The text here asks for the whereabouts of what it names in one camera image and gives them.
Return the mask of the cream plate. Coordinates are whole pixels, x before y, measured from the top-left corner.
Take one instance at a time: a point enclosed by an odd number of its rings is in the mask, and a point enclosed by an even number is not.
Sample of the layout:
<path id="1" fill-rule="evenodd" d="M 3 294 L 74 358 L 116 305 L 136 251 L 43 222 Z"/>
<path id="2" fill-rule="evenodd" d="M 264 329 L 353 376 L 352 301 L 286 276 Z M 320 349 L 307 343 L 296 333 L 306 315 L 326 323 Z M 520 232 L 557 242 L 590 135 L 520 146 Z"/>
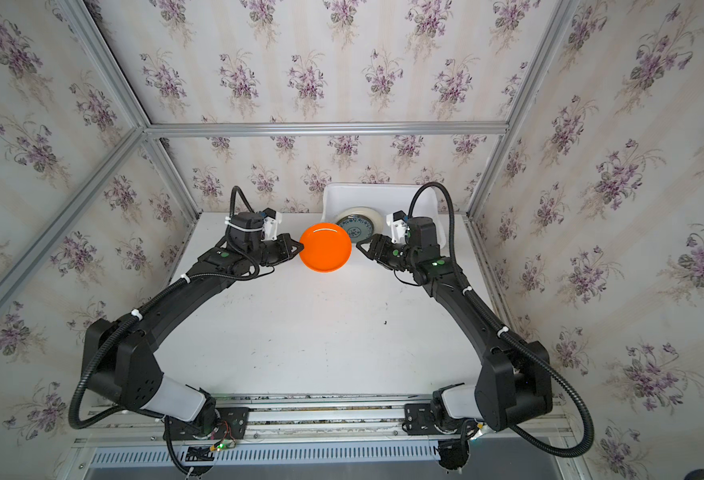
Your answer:
<path id="1" fill-rule="evenodd" d="M 360 215 L 365 215 L 365 216 L 369 217 L 375 224 L 375 228 L 376 228 L 375 234 L 381 233 L 384 229 L 385 220 L 384 220 L 383 216 L 378 211 L 376 211 L 372 208 L 368 208 L 368 207 L 353 207 L 353 208 L 350 208 L 350 209 L 343 211 L 336 218 L 335 224 L 340 218 L 342 218 L 346 215 L 350 215 L 350 214 L 360 214 Z"/>

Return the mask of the teal patterned plate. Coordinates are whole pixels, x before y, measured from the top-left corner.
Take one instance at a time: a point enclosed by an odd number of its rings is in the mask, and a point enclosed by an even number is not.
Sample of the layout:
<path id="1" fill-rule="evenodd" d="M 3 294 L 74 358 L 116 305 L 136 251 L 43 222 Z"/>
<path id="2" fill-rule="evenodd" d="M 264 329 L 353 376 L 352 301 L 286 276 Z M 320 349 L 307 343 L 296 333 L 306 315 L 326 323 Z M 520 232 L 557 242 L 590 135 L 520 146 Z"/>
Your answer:
<path id="1" fill-rule="evenodd" d="M 340 218 L 336 224 L 347 233 L 353 244 L 366 241 L 376 233 L 374 222 L 365 215 L 346 215 Z"/>

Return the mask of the orange plate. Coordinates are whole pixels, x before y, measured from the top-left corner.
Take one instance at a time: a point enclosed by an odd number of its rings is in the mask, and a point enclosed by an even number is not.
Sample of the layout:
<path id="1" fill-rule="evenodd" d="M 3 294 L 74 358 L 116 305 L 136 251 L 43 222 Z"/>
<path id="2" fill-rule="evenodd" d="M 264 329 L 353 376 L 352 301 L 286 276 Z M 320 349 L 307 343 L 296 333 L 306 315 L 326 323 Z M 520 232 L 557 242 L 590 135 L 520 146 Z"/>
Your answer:
<path id="1" fill-rule="evenodd" d="M 352 242 L 347 232 L 333 223 L 319 223 L 309 227 L 301 236 L 304 248 L 300 258 L 310 270 L 331 273 L 342 268 L 352 253 Z"/>

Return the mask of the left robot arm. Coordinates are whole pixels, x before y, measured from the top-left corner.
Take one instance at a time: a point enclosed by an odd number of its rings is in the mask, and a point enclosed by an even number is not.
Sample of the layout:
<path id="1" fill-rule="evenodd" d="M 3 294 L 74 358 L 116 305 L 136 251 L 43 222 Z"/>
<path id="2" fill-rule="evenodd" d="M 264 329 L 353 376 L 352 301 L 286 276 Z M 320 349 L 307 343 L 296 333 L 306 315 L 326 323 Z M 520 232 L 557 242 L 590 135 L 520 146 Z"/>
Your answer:
<path id="1" fill-rule="evenodd" d="M 177 280 L 119 319 L 91 324 L 69 407 L 70 427 L 86 429 L 130 411 L 176 421 L 197 437 L 211 435 L 219 425 L 213 396 L 168 377 L 155 353 L 207 301 L 237 283 L 269 274 L 302 251 L 300 242 L 280 232 L 281 221 L 272 208 L 230 210 L 223 237 Z"/>

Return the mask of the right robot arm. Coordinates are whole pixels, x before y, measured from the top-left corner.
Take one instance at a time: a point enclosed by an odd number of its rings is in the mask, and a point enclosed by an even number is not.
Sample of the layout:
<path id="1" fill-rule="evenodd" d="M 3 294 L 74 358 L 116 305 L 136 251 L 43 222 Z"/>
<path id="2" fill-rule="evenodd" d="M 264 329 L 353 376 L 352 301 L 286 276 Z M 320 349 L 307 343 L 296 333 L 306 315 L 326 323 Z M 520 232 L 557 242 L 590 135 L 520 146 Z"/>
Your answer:
<path id="1" fill-rule="evenodd" d="M 471 438 L 484 428 L 511 430 L 555 457 L 585 455 L 595 440 L 586 403 L 551 365 L 547 349 L 538 341 L 525 341 L 503 323 L 472 287 L 457 259 L 456 222 L 449 222 L 445 247 L 438 243 L 435 221 L 416 215 L 413 208 L 395 212 L 388 222 L 390 234 L 375 234 L 358 243 L 358 250 L 394 275 L 410 273 L 410 286 L 423 289 L 448 312 L 480 360 L 474 384 L 442 387 L 429 402 L 407 405 L 404 431 L 444 435 L 441 454 L 460 460 L 468 458 Z M 572 400 L 582 422 L 582 437 L 571 447 L 549 445 L 522 426 L 552 411 L 554 384 Z"/>

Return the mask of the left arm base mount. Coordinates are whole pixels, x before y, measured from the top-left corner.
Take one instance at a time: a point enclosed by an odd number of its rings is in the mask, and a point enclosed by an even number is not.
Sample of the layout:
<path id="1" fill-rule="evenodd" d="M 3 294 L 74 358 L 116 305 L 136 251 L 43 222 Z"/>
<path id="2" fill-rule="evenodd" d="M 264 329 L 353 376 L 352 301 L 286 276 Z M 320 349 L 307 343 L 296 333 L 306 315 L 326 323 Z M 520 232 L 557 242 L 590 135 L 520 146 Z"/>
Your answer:
<path id="1" fill-rule="evenodd" d="M 163 440 L 172 464 L 186 479 L 201 479 L 213 468 L 215 454 L 245 437 L 247 407 L 204 408 L 191 422 L 165 417 Z"/>

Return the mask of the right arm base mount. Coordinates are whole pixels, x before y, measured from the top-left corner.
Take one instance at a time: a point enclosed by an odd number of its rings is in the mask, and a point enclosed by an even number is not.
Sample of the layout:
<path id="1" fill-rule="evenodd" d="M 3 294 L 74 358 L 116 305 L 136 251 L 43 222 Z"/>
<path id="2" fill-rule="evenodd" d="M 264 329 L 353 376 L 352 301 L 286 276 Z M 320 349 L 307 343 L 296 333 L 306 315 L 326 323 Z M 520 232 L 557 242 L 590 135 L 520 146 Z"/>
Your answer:
<path id="1" fill-rule="evenodd" d="M 401 429 L 408 436 L 450 436 L 437 443 L 438 464 L 462 472 L 470 459 L 470 443 L 487 427 L 476 406 L 470 405 L 470 387 L 458 383 L 433 392 L 428 402 L 404 406 Z"/>

